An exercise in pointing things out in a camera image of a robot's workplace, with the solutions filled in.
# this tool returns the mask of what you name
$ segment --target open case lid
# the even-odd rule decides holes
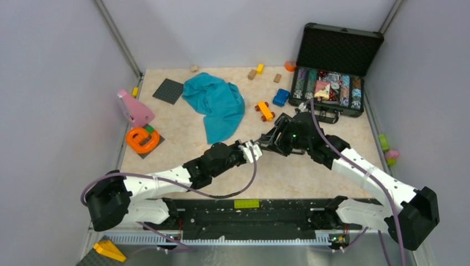
[[[365,76],[383,42],[379,32],[308,23],[297,66]]]

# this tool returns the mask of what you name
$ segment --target toy car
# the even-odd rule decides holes
[[[274,112],[269,111],[268,109],[269,104],[265,101],[259,101],[258,104],[254,107],[256,111],[261,111],[263,116],[261,116],[261,120],[263,122],[271,121],[276,116]]]
[[[278,93],[273,99],[273,103],[276,104],[277,106],[284,106],[285,101],[287,101],[287,98],[289,98],[290,92],[284,90],[284,89],[279,89]]]

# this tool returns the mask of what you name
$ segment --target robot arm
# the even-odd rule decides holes
[[[361,157],[350,145],[337,136],[326,135],[328,141],[341,154],[367,170],[362,173],[338,156],[313,125],[311,113],[300,112],[294,117],[286,114],[276,120],[274,127],[255,142],[242,144],[236,141],[227,146],[212,145],[204,154],[168,171],[152,173],[153,178],[119,175],[98,182],[85,199],[95,231],[104,231],[118,224],[151,222],[161,224],[169,220],[176,208],[170,199],[147,201],[171,192],[186,192],[188,189],[174,183],[159,180],[166,178],[186,187],[200,189],[210,185],[212,178],[247,162],[258,160],[261,150],[276,152],[283,156],[307,153],[313,161],[328,169],[347,176],[361,188],[372,194],[382,205],[362,203],[343,196],[333,199],[325,208],[331,216],[342,223],[355,223],[380,231],[388,231],[397,241],[395,222],[391,206],[383,190],[369,178],[376,177],[388,190],[398,211],[404,247],[416,250],[439,223],[436,194],[429,188],[417,190],[387,175]]]
[[[151,222],[161,224],[176,213],[171,200],[147,201],[171,192],[187,192],[188,189],[163,181],[165,178],[186,187],[200,189],[210,185],[212,179],[234,166],[258,160],[262,152],[252,141],[242,144],[236,141],[227,146],[216,143],[204,154],[176,168],[151,173],[153,178],[119,175],[119,170],[108,174],[115,177],[99,181],[86,195],[86,205],[93,229],[97,232],[111,229],[118,224]]]
[[[315,162],[353,180],[382,205],[363,203],[338,196],[326,209],[343,223],[360,224],[383,232],[388,231],[390,236],[397,241],[390,203],[384,191],[370,178],[370,175],[376,177],[391,195],[392,202],[397,209],[404,247],[416,250],[439,223],[437,196],[434,191],[427,187],[417,190],[404,184],[367,162],[341,138],[331,135],[326,135],[326,138],[344,157],[354,161],[367,173],[364,174],[349,164],[323,141],[309,112],[299,112],[293,118],[281,114],[274,128],[262,135],[258,142],[262,150],[273,151],[284,156],[307,153]]]

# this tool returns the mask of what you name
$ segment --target pink plastic block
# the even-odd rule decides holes
[[[399,155],[400,155],[400,152],[398,152],[397,150],[391,150],[385,153],[385,159],[390,159],[390,158],[396,159],[398,158]]]
[[[121,109],[132,127],[143,127],[155,118],[152,110],[128,94],[120,90],[117,94]]]

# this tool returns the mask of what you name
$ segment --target white wall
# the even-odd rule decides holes
[[[74,265],[136,78],[92,1],[0,1],[0,265]]]
[[[394,0],[104,1],[141,69],[283,65],[308,22],[379,30]]]
[[[441,223],[429,240],[439,265],[468,265],[470,2],[407,1],[366,77],[396,176],[435,190]]]

